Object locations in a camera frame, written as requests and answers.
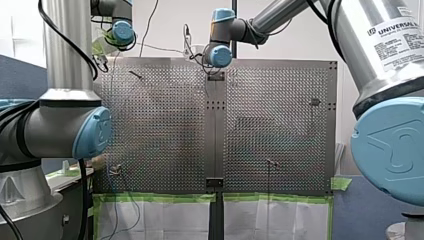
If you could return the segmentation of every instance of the white cable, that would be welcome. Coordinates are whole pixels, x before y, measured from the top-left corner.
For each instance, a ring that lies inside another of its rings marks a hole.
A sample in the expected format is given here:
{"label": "white cable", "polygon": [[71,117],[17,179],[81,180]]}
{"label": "white cable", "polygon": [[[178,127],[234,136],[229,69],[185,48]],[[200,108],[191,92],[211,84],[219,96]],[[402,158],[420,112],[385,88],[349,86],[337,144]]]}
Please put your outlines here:
{"label": "white cable", "polygon": [[177,52],[177,53],[181,53],[181,54],[183,54],[183,51],[176,50],[176,49],[161,48],[161,47],[156,47],[156,46],[149,45],[149,44],[144,44],[144,46],[145,46],[145,47],[152,48],[152,49],[156,49],[156,50],[159,50],[159,51]]}

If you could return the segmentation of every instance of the metal frame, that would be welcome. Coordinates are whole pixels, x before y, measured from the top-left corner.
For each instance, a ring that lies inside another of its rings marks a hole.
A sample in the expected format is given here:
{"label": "metal frame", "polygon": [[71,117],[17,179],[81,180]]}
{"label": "metal frame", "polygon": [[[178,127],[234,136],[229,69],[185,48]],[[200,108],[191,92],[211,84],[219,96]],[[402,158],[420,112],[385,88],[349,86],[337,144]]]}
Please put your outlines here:
{"label": "metal frame", "polygon": [[[207,179],[223,179],[225,178],[224,172],[224,144],[226,139],[226,122],[227,122],[227,78],[228,71],[231,69],[237,69],[238,67],[251,67],[258,68],[267,67],[281,69],[292,68],[292,69],[328,69],[328,93],[326,103],[329,103],[327,119],[326,119],[326,160],[325,160],[325,179],[326,186],[324,190],[310,190],[310,191],[272,191],[275,193],[286,193],[286,194],[298,194],[298,195],[329,195],[331,194],[331,177],[334,176],[334,143],[335,143],[335,104],[336,104],[336,78],[337,78],[337,63],[328,61],[292,61],[292,60],[234,60],[229,70],[222,71],[216,75],[208,78],[205,76],[202,69],[194,63],[186,62],[184,59],[179,58],[118,58],[116,60],[116,66],[125,67],[126,70],[135,70],[145,68],[146,66],[160,66],[167,68],[168,66],[181,66],[187,68],[188,71],[199,72],[199,81],[204,82],[204,98],[203,98],[203,109],[204,109],[204,150],[205,150],[205,161],[204,161],[204,175],[205,175],[205,189],[196,191],[173,191],[173,190],[160,190],[155,191],[159,193],[168,194],[187,194],[187,193],[205,193],[205,192],[228,192],[225,188],[220,186],[207,187]],[[105,172],[100,176],[105,181]],[[117,185],[122,185],[122,181],[116,178]],[[252,190],[265,192],[266,189]]]}

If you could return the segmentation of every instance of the metal pegboard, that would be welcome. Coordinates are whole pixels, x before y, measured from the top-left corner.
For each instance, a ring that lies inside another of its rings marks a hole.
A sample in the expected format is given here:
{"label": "metal pegboard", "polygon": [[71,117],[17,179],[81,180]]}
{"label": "metal pegboard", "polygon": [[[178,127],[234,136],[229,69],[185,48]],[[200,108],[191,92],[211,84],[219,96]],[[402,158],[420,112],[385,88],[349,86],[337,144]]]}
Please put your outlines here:
{"label": "metal pegboard", "polygon": [[[122,176],[110,176],[115,191],[205,192],[203,74],[184,60],[118,58],[101,76],[113,127],[105,157],[122,165]],[[111,191],[106,172],[96,192]]]}
{"label": "metal pegboard", "polygon": [[[204,193],[206,178],[223,177],[226,192],[327,194],[336,68],[235,60],[213,82],[183,59],[118,58],[96,84],[113,117],[105,157],[123,167],[114,190]],[[111,191],[106,170],[94,189]]]}
{"label": "metal pegboard", "polygon": [[238,60],[232,65],[225,192],[330,193],[336,74],[335,62]]}

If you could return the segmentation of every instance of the universal robots logo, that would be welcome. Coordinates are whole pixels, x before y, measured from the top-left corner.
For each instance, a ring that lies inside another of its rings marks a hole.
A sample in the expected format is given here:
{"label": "universal robots logo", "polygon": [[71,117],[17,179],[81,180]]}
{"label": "universal robots logo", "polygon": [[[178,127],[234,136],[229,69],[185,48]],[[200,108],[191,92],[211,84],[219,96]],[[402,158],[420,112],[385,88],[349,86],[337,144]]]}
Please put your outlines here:
{"label": "universal robots logo", "polygon": [[377,30],[375,29],[375,28],[371,28],[369,31],[368,31],[368,35],[370,35],[370,36],[372,36],[372,35],[374,35],[374,34],[376,34],[377,33]]}

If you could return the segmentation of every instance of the blue joint cap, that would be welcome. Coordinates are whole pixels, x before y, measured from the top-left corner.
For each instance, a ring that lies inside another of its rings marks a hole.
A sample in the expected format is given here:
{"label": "blue joint cap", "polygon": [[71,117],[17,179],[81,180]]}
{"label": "blue joint cap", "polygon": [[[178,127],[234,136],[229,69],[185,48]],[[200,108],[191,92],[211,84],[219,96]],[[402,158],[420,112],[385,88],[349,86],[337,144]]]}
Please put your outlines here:
{"label": "blue joint cap", "polygon": [[111,132],[109,109],[105,107],[96,108],[87,117],[75,138],[72,157],[80,159],[100,155],[109,143]]}
{"label": "blue joint cap", "polygon": [[129,44],[134,40],[134,30],[126,21],[117,21],[113,24],[112,35],[120,45]]}
{"label": "blue joint cap", "polygon": [[213,11],[212,22],[223,22],[236,18],[236,14],[229,8],[218,8]]}
{"label": "blue joint cap", "polygon": [[358,120],[352,154],[364,176],[378,189],[424,206],[424,98],[381,102]]}
{"label": "blue joint cap", "polygon": [[0,99],[0,111],[20,103],[33,101],[31,99]]}
{"label": "blue joint cap", "polygon": [[217,68],[224,68],[230,65],[233,56],[230,48],[224,45],[214,47],[209,53],[209,63]]}

